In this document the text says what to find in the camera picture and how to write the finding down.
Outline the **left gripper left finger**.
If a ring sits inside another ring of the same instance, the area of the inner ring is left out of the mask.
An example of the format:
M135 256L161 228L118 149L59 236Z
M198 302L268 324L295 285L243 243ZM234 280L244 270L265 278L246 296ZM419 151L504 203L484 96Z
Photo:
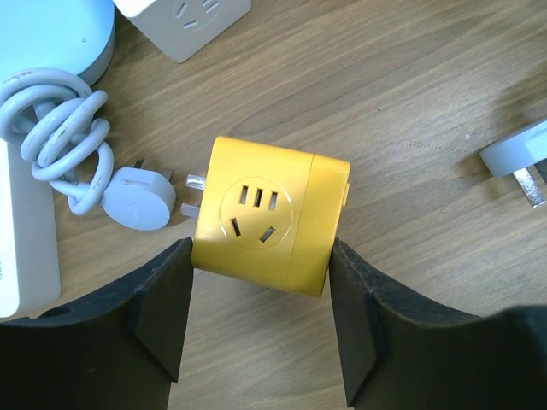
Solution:
M192 241L37 318L1 324L3 409L165 409L179 369Z

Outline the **yellow cube socket adapter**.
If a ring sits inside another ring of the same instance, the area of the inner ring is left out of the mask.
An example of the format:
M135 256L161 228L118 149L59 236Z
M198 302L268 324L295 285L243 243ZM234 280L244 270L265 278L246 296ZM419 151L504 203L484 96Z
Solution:
M201 190L191 263L196 269L284 292L321 296L350 163L294 149L219 136Z

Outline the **white usb power strip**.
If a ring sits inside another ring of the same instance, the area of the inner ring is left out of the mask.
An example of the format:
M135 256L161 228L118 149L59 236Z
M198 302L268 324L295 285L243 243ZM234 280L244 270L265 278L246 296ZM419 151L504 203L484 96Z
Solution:
M1 142L1 317L61 294L53 190L36 180L19 147Z

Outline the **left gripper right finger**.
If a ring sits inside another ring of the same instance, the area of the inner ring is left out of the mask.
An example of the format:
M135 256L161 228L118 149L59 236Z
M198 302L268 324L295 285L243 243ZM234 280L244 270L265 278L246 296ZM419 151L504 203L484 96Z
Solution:
M329 276L349 408L545 408L545 306L465 313L396 281L342 241Z

